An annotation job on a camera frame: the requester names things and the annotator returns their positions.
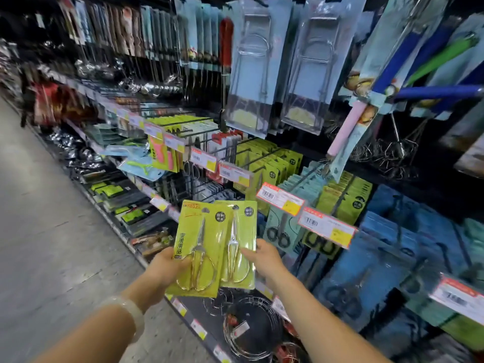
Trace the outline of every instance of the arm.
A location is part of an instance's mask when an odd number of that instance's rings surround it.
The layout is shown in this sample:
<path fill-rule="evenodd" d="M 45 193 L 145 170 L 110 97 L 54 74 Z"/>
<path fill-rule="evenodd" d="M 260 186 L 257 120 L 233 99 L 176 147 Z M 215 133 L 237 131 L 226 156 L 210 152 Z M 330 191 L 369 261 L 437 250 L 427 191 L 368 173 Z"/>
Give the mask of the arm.
<path fill-rule="evenodd" d="M 313 363 L 389 363 L 377 349 L 334 316 L 282 264 L 277 249 L 263 239 L 257 251 L 243 249 L 281 299 Z"/>
<path fill-rule="evenodd" d="M 156 255 L 146 271 L 121 293 L 143 314 L 161 301 L 166 287 L 191 262 L 189 257 L 172 260 L 172 255 L 172 247 Z M 33 363 L 117 363 L 135 332 L 135 322 L 128 311 L 120 305 L 107 305 Z"/>

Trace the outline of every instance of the packaged scissors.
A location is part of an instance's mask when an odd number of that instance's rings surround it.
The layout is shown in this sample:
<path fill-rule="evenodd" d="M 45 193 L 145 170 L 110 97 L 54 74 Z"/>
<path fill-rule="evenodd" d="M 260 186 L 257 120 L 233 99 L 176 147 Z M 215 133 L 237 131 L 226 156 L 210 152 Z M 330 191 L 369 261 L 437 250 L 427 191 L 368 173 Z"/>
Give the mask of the packaged scissors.
<path fill-rule="evenodd" d="M 231 219 L 226 205 L 185 200 L 181 207 L 175 259 L 192 258 L 191 267 L 166 292 L 179 296 L 215 298 Z"/>
<path fill-rule="evenodd" d="M 254 289 L 256 274 L 254 265 L 242 254 L 242 247 L 256 250 L 257 201 L 222 201 L 215 204 L 227 206 L 229 231 L 221 274 L 221 287 Z"/>

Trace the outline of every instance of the forearm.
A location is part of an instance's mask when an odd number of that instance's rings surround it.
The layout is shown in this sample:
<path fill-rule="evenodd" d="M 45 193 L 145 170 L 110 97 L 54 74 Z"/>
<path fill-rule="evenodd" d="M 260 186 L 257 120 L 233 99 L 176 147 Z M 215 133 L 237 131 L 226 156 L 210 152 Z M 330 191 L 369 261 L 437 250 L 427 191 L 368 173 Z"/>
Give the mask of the forearm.
<path fill-rule="evenodd" d="M 102 307 L 34 363 L 117 363 L 136 332 L 120 305 Z"/>
<path fill-rule="evenodd" d="M 287 270 L 274 280 L 291 323 L 314 363 L 388 363 L 377 349 L 334 316 Z"/>

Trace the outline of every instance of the gray floor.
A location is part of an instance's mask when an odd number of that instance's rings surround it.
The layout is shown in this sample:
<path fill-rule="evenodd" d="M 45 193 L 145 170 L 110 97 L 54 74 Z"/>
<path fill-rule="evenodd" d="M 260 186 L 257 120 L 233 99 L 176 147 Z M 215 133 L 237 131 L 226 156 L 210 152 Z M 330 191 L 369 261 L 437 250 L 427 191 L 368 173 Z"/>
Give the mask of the gray floor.
<path fill-rule="evenodd" d="M 32 360 L 142 267 L 0 99 L 0 352 Z M 213 362 L 163 301 L 122 362 Z"/>

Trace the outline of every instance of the bracelet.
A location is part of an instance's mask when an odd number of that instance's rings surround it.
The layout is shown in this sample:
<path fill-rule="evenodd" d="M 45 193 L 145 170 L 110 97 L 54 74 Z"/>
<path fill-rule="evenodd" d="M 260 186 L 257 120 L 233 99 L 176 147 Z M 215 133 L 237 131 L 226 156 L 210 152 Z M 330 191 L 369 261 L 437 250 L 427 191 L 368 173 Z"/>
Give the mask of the bracelet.
<path fill-rule="evenodd" d="M 143 313 L 138 308 L 138 306 L 132 300 L 125 299 L 121 296 L 109 297 L 101 303 L 101 307 L 107 305 L 120 305 L 129 312 L 129 314 L 133 317 L 133 321 L 135 322 L 136 326 L 136 332 L 130 344 L 138 341 L 139 337 L 143 334 L 145 330 L 145 317 L 143 316 Z"/>

